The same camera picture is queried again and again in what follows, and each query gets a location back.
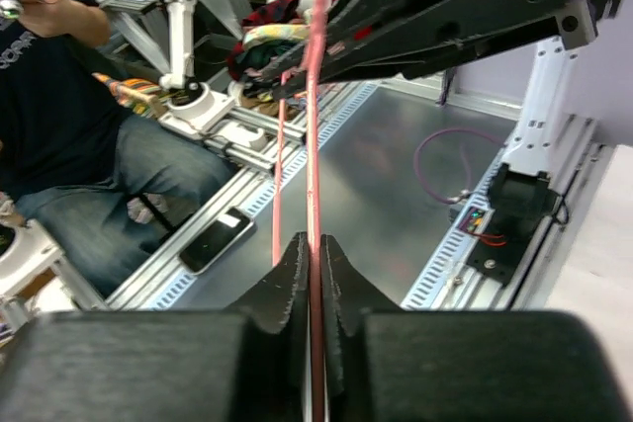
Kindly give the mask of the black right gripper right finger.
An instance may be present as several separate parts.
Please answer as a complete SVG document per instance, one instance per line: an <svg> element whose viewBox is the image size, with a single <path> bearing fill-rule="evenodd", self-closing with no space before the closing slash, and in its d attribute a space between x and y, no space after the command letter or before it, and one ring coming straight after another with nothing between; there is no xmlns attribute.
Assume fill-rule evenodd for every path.
<svg viewBox="0 0 633 422"><path fill-rule="evenodd" d="M333 421L628 421L596 337L560 311L404 310L321 240Z"/></svg>

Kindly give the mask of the pink hanger of grey skirt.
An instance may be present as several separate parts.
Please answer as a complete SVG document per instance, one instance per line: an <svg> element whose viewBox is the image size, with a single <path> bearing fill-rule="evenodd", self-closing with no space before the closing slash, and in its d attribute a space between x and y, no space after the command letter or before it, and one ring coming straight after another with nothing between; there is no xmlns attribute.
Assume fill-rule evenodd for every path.
<svg viewBox="0 0 633 422"><path fill-rule="evenodd" d="M325 51L326 10L331 0L314 0L310 34L301 63L306 71L307 107L307 240L308 337L307 368L302 399L305 421L324 421L327 415L325 342L320 263L320 196L318 162L318 77Z"/></svg>

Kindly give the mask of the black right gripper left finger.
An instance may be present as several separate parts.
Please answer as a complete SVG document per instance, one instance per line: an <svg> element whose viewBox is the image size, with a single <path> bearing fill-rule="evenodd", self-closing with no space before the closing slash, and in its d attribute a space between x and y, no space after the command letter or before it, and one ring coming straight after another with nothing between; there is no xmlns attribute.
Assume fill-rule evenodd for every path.
<svg viewBox="0 0 633 422"><path fill-rule="evenodd" d="M221 310L41 315L1 366L5 421L302 421L307 258L281 262Z"/></svg>

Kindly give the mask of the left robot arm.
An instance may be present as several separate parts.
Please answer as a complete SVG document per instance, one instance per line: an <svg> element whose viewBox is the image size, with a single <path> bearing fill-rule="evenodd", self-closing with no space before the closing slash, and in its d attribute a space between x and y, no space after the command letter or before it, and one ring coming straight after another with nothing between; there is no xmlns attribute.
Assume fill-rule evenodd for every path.
<svg viewBox="0 0 633 422"><path fill-rule="evenodd" d="M427 76L536 43L520 119L488 198L505 246L559 211L550 187L564 85L597 35L592 0L314 0L309 38L261 72L273 96L318 85Z"/></svg>

